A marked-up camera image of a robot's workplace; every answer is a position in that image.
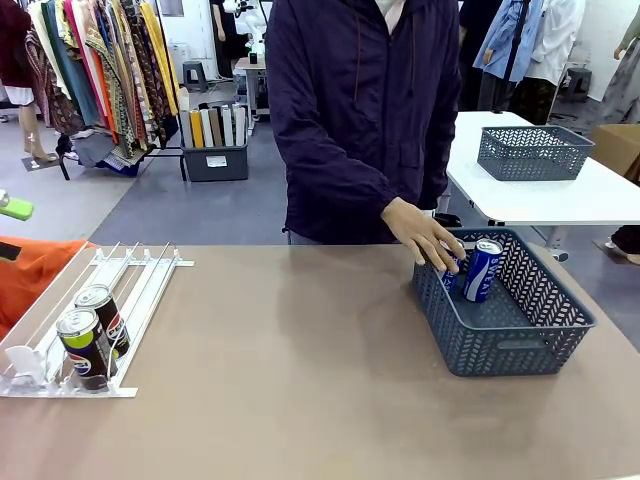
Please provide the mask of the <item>person's right hand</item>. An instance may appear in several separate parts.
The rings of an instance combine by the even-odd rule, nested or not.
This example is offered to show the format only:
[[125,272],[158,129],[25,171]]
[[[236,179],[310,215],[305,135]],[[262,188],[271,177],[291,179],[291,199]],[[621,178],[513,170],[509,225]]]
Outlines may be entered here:
[[454,259],[464,260],[465,250],[435,219],[399,197],[383,209],[381,218],[418,265],[429,262],[440,272],[458,272]]

